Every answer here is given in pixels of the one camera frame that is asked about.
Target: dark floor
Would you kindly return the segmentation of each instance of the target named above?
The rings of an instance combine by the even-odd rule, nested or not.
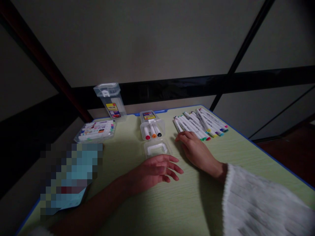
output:
[[[284,138],[257,145],[315,188],[315,128],[306,125]]]

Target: hand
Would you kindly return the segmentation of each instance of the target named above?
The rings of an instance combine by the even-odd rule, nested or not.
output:
[[[144,192],[162,181],[169,183],[171,180],[166,175],[178,181],[178,176],[172,170],[179,174],[184,173],[184,171],[171,161],[178,162],[179,160],[170,155],[158,155],[147,159],[127,173],[124,178],[128,194],[135,195]]]
[[[193,132],[180,132],[175,141],[182,141],[186,157],[199,169],[207,172],[212,177],[225,180],[227,165],[217,161],[207,146]]]

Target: plastic storage case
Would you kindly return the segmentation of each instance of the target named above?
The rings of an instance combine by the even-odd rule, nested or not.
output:
[[[93,89],[96,96],[102,100],[110,118],[118,122],[126,120],[127,114],[118,83],[99,84]]]
[[[140,130],[143,140],[147,141],[144,144],[146,158],[150,158],[159,154],[172,154],[172,150],[164,138],[165,123],[159,119],[154,111],[140,112],[141,125]]]
[[[115,129],[116,129],[116,124],[115,124],[116,120],[113,120],[113,124],[111,125],[111,127],[109,128],[104,128],[105,124],[107,121],[99,121],[99,122],[91,122],[91,123],[86,123],[82,126],[82,128],[80,129],[80,131],[77,133],[77,135],[74,137],[74,141],[77,143],[103,143],[105,140],[107,139],[111,139],[114,136],[115,133]],[[87,132],[85,129],[87,127],[87,125],[92,125],[95,124],[95,126],[101,126],[102,124],[104,125],[103,128],[104,130],[101,132],[97,132],[99,133],[98,135],[100,135],[99,137],[95,137],[95,135],[84,135],[84,139],[80,139],[79,137],[82,136],[81,134],[84,132]]]

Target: table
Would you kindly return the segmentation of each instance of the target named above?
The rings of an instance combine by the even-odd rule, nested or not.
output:
[[[108,219],[98,235],[222,234],[223,185],[194,168],[186,159],[180,143],[174,142],[177,131],[172,122],[173,117],[201,107],[205,108],[198,105],[158,113],[159,118],[165,121],[165,137],[173,156],[179,159],[177,164],[184,174],[179,175],[178,182],[162,182],[128,199]],[[103,170],[93,181],[88,199],[145,160],[145,141],[141,136],[140,123],[138,116],[128,115],[126,122],[118,123],[114,138],[104,142]],[[256,175],[280,183],[315,209],[313,189],[231,126],[223,137],[212,138],[204,143],[219,161],[239,165]],[[44,226],[52,225],[65,214],[64,211],[58,212]],[[39,224],[40,206],[37,205],[19,235],[24,235]]]

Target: tall clear plastic container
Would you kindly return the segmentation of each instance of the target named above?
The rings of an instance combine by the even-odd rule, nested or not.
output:
[[[93,89],[112,119],[117,122],[126,120],[127,114],[121,99],[119,83],[99,84]]]

